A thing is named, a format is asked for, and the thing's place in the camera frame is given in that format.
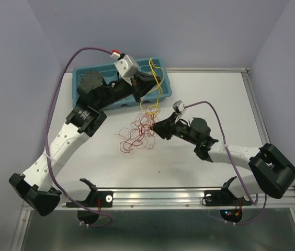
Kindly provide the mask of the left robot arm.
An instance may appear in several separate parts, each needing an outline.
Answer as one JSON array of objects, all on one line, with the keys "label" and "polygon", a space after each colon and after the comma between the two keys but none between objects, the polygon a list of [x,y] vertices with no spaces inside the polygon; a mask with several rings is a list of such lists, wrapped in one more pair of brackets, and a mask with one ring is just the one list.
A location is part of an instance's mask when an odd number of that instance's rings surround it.
[{"label": "left robot arm", "polygon": [[129,81],[119,78],[110,83],[106,83],[100,72],[85,73],[77,87],[79,98],[60,132],[29,168],[21,174],[12,174],[11,186],[41,216],[50,214],[64,196],[52,178],[105,121],[103,109],[130,95],[139,102],[155,85],[152,75],[140,71]]}]

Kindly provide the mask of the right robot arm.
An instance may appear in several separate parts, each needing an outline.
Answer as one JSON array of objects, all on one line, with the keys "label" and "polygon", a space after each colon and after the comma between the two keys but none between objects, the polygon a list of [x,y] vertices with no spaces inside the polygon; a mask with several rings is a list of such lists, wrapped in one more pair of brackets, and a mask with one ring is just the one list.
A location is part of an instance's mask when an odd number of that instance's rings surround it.
[{"label": "right robot arm", "polygon": [[295,180],[294,165],[273,145],[241,147],[227,145],[211,137],[211,129],[202,118],[187,122],[173,112],[170,117],[156,122],[151,129],[162,139],[176,136],[195,146],[195,154],[203,161],[231,164],[245,168],[251,175],[235,177],[225,182],[212,200],[233,204],[239,198],[264,193],[280,199]]}]

